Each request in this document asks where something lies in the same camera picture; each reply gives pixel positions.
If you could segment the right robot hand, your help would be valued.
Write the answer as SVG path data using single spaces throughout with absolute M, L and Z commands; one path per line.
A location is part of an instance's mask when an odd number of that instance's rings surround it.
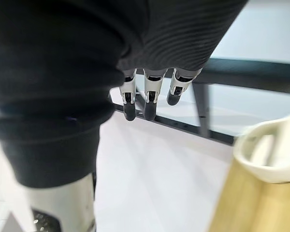
M 39 232 L 94 232 L 100 126 L 118 87 L 135 119 L 145 75 L 145 119 L 202 71 L 244 0 L 0 0 L 0 145 Z

